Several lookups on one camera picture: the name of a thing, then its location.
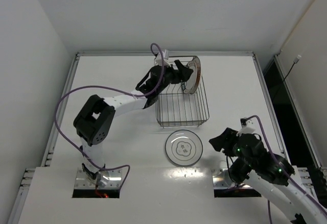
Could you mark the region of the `green rimmed white plate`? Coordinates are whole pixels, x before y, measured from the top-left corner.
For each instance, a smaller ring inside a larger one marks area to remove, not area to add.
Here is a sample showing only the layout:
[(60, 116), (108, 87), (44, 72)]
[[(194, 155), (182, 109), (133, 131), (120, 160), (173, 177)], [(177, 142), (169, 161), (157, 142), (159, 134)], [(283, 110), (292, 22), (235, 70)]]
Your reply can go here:
[(190, 78), (181, 84), (184, 94), (194, 94), (201, 80), (201, 62), (199, 57), (194, 56), (191, 61), (186, 64), (188, 69), (191, 69), (193, 73)]

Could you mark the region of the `wire dish rack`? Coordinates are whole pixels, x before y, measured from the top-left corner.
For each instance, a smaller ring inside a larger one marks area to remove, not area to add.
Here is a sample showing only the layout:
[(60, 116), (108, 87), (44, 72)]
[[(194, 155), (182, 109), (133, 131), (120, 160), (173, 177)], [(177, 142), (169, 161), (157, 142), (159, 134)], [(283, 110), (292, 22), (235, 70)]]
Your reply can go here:
[[(180, 60), (186, 65), (194, 56), (172, 56), (171, 64)], [(159, 95), (155, 116), (162, 128), (198, 127), (209, 120), (209, 107), (201, 69), (201, 80), (194, 94), (184, 94), (182, 83), (170, 84)]]

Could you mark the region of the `black rimmed white plate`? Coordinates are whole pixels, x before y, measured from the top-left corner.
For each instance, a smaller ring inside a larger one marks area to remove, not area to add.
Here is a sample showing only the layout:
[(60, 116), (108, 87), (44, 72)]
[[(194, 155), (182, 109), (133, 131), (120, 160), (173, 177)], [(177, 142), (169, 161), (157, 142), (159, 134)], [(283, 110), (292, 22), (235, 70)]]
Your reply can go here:
[(190, 130), (177, 130), (165, 141), (165, 155), (175, 166), (194, 166), (202, 157), (203, 143), (200, 137)]

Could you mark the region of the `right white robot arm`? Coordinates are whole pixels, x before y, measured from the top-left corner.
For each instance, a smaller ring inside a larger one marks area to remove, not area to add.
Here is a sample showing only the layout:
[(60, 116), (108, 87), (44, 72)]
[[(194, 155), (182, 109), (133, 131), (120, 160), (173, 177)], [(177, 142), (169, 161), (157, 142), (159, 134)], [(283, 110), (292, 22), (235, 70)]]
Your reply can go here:
[(209, 143), (215, 151), (235, 158), (227, 167), (232, 182), (251, 186), (278, 207), (291, 223), (326, 223), (326, 208), (292, 178), (293, 166), (282, 156), (268, 151), (260, 135), (226, 128)]

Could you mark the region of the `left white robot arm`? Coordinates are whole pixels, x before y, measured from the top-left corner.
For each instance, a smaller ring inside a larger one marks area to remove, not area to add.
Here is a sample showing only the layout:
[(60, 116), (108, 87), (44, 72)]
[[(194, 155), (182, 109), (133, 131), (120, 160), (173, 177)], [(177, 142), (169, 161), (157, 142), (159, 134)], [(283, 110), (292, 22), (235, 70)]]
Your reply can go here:
[(97, 180), (104, 171), (102, 142), (107, 137), (113, 119), (152, 106), (159, 94), (171, 84), (196, 83), (201, 66), (175, 60), (173, 65), (155, 65), (136, 85), (131, 95), (102, 98), (89, 97), (73, 122), (81, 139), (82, 169), (91, 180)]

